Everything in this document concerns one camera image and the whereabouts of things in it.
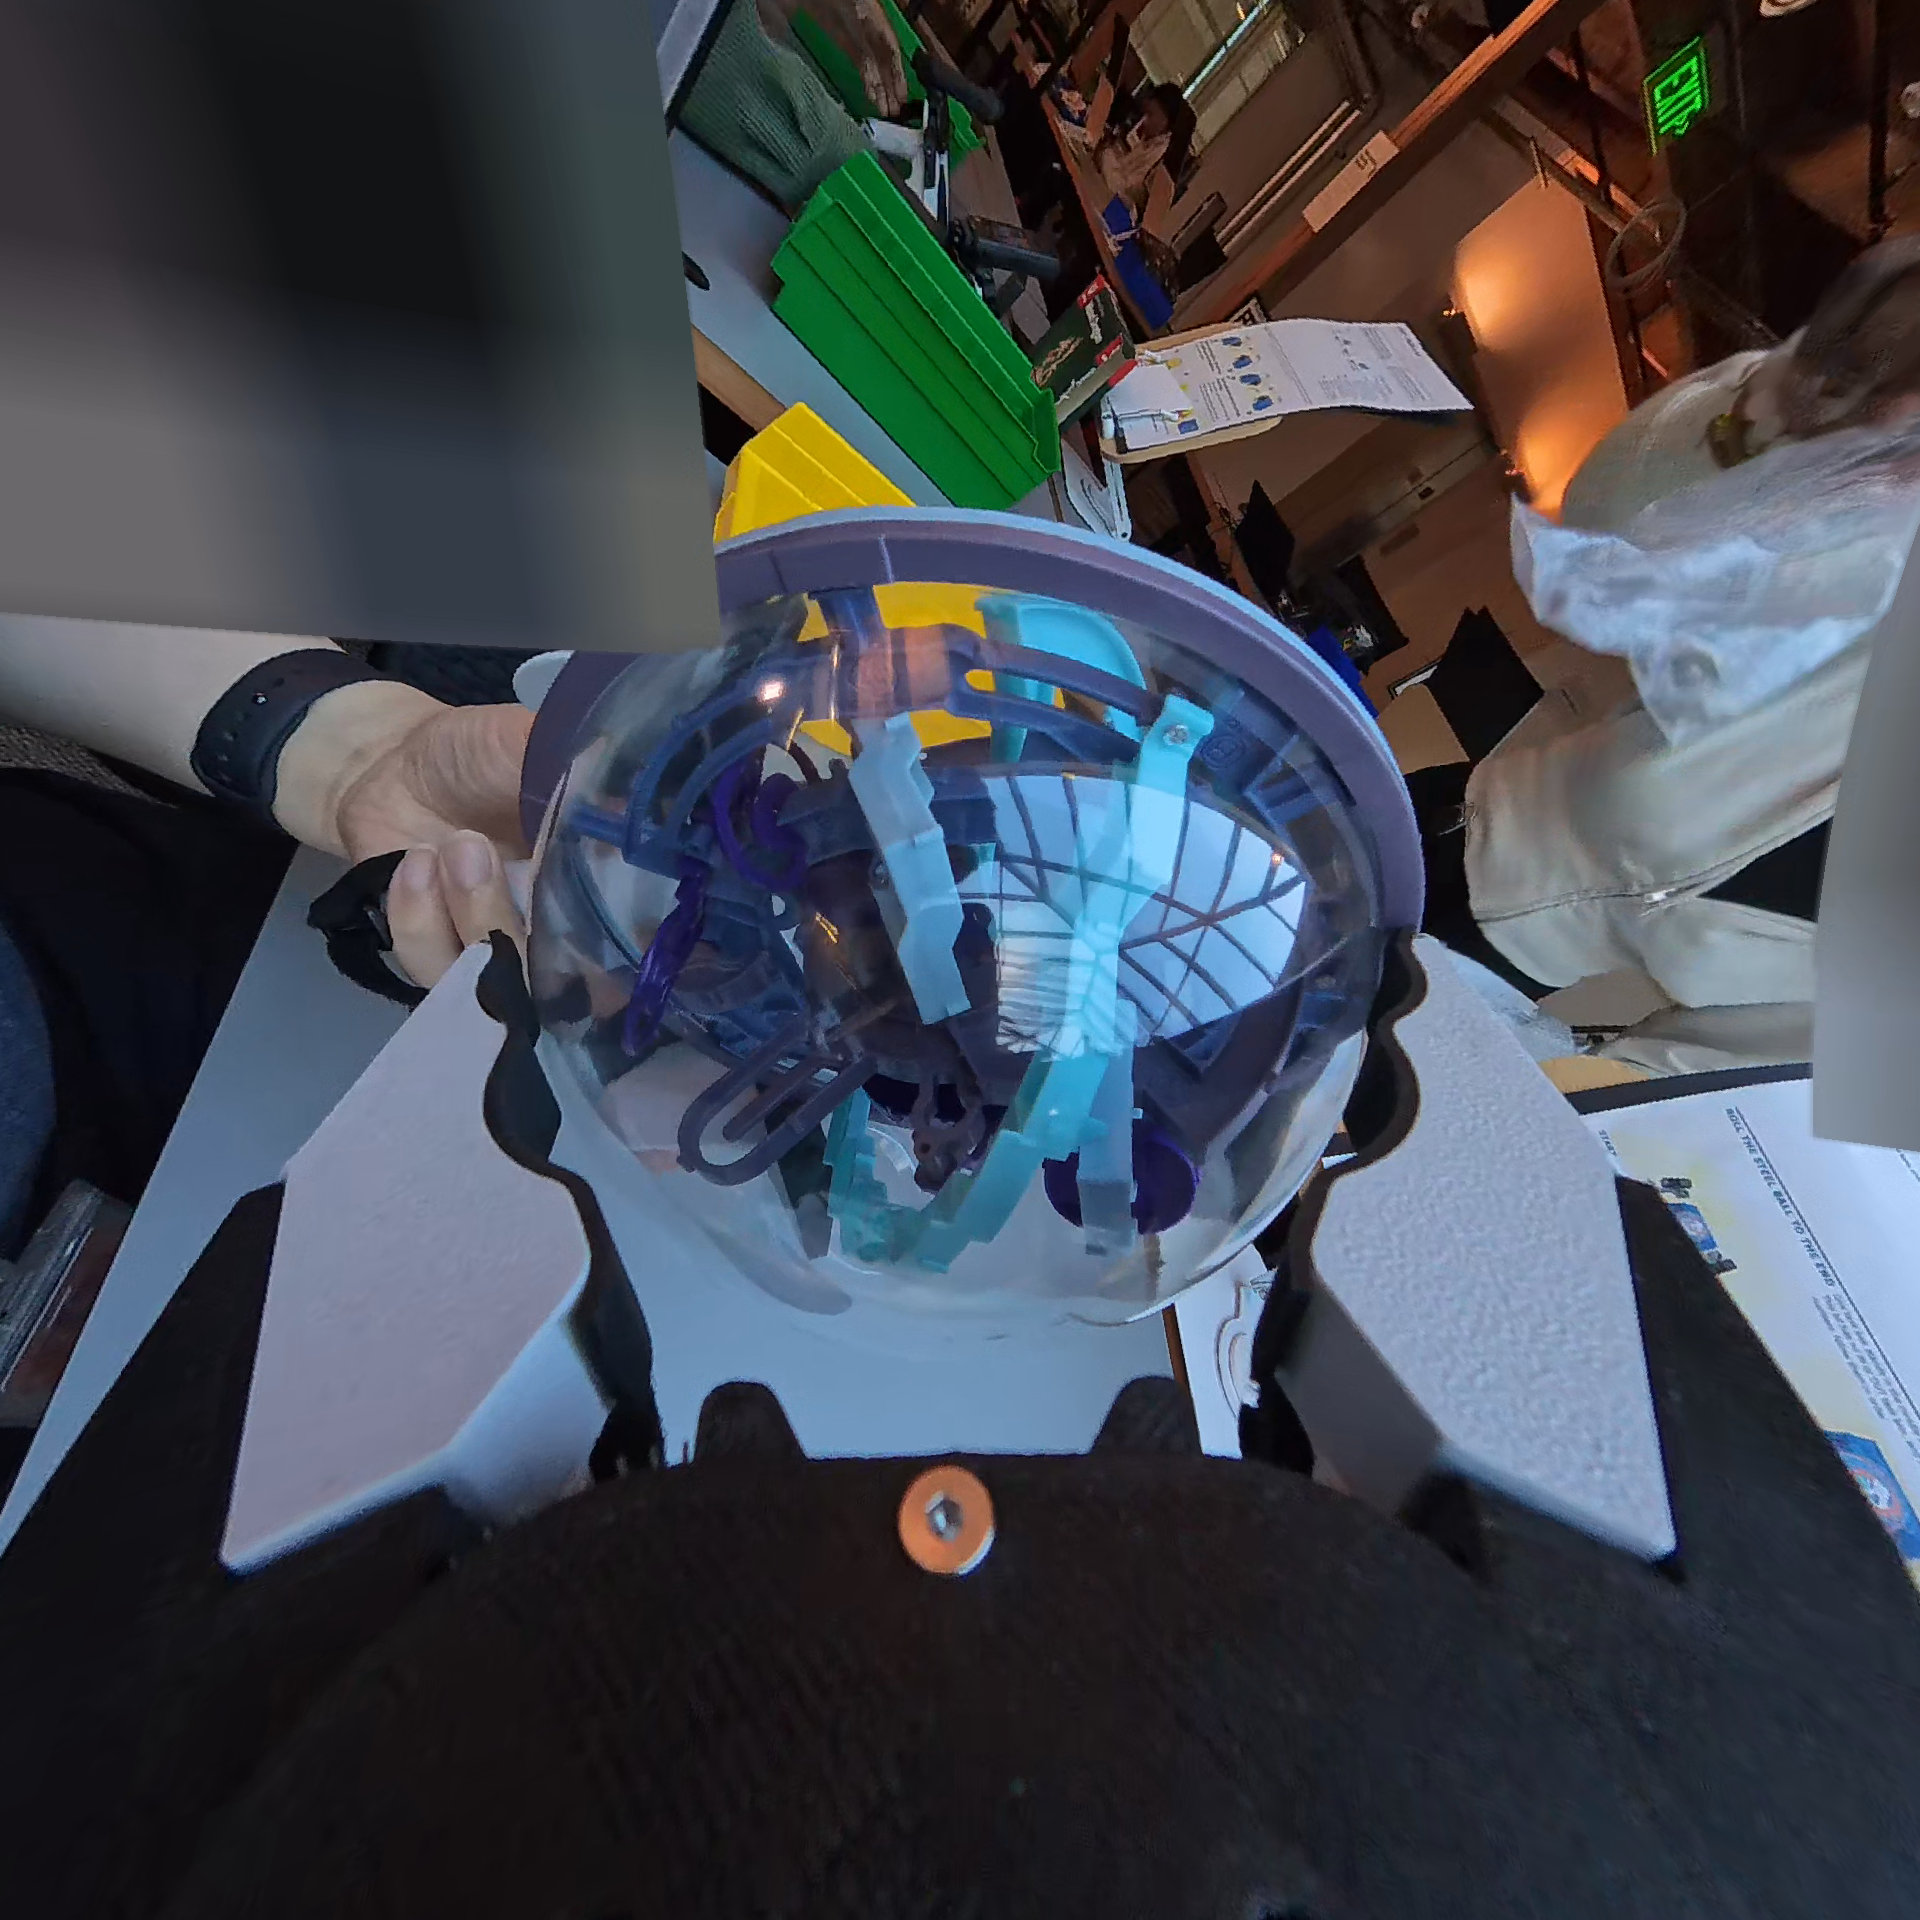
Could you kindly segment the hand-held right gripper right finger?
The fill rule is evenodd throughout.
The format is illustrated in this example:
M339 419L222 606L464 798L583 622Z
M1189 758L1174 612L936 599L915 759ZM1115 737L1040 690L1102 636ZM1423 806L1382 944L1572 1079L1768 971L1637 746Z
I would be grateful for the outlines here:
M1676 1524L1615 1175L1454 968L1398 934L1255 1328L1248 1456L1391 1518L1443 1486L1660 1563Z

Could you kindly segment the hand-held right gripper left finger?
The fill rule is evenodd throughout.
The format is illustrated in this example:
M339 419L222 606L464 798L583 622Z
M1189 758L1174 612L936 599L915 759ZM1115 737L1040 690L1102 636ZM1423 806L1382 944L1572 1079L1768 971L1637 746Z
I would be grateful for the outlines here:
M656 1466L654 1344L509 938L413 1008L278 1180L222 1560L444 1495L483 1530Z

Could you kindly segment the clear plastic maze ball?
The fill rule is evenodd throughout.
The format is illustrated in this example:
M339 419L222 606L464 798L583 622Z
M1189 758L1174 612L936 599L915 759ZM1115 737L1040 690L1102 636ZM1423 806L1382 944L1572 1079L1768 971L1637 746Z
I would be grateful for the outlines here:
M1236 591L1048 519L712 563L712 648L524 690L548 1059L806 1313L1167 1305L1319 1170L1423 913L1379 722Z

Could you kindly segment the person's left forearm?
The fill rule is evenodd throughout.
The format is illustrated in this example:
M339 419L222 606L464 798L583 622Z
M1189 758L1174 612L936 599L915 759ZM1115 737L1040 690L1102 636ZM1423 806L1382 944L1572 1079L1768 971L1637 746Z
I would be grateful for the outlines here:
M31 731L204 793L190 758L249 667L231 636L3 616L4 731Z

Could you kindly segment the person's left hand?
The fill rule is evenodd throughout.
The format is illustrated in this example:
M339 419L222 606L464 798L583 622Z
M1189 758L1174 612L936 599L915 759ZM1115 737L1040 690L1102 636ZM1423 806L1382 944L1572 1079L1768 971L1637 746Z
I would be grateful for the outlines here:
M435 987L494 934L524 940L517 876L519 704L444 706L361 681L321 695L278 752L272 817L305 849L358 864L399 855L385 892L391 961Z

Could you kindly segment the printed paper sheet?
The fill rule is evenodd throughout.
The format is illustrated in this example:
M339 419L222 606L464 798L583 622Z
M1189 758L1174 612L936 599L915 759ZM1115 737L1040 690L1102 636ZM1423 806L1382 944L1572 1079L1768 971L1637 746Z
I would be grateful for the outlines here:
M1654 1190L1918 1580L1918 1162L1820 1138L1804 1063L1572 1095Z

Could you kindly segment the black wrist watch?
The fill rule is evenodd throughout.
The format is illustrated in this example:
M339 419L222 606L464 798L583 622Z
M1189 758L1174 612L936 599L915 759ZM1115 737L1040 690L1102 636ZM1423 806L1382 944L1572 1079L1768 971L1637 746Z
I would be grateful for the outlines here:
M249 667L205 712L188 766L204 792L273 828L281 754L309 712L342 689L381 683L358 656L299 648Z

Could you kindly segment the clear plastic bag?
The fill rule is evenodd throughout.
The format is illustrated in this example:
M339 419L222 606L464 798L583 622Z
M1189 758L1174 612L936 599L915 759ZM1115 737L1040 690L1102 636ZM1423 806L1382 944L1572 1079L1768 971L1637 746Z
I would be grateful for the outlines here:
M1891 611L1915 543L1918 423L1774 449L1619 536L1510 512L1533 616L1625 660L1670 746L1774 704Z

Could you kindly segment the yellow plastic bin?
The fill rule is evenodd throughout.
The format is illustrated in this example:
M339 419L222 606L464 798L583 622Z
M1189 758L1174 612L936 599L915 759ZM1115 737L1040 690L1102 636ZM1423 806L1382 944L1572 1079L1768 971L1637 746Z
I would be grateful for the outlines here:
M712 544L744 538L771 526L840 510L904 510L912 503L877 466L840 440L806 404L787 407L777 422L750 436L726 466ZM880 617L892 630L956 627L985 636L975 611L977 587L947 583L888 583L875 591ZM990 722L920 710L912 713L918 746L931 752L967 742L985 742ZM828 758L849 759L853 735L831 719L797 724L793 754L821 766Z

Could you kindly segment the printed instruction sheet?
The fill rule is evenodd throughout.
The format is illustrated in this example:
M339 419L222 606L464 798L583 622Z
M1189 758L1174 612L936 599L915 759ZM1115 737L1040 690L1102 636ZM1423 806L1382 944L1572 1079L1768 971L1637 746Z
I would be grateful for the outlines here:
M1310 416L1468 416L1471 400L1398 322L1275 321L1166 338L1109 390L1099 447L1140 464Z

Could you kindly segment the red and green box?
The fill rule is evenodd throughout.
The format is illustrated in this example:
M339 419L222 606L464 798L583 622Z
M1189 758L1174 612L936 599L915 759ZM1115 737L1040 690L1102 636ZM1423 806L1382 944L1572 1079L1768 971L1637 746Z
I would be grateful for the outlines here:
M1104 274L1051 322L1030 353L1030 378L1059 428L1097 409L1102 395L1136 369L1137 351L1123 300Z

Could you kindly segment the blue plastic bin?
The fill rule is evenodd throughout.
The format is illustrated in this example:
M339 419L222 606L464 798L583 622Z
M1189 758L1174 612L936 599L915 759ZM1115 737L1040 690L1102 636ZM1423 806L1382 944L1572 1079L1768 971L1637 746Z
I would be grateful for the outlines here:
M1131 304L1143 332L1158 337L1167 330L1179 295L1179 265L1167 248L1137 227L1136 210L1125 198L1109 198L1094 218L1094 240L1111 265L1111 283Z

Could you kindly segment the stack of green bins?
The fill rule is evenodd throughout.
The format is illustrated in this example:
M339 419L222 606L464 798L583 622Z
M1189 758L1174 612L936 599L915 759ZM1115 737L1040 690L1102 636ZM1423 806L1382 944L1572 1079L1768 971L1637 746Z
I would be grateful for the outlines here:
M1051 399L873 156L808 198L772 273L779 322L950 505L1001 512L1059 472Z

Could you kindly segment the green exit sign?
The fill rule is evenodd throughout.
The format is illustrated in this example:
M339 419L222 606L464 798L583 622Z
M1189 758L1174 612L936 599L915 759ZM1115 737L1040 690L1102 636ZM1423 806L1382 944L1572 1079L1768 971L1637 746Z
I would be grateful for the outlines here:
M1662 154L1715 110L1711 50L1694 35L1656 58L1641 80L1641 120L1648 152Z

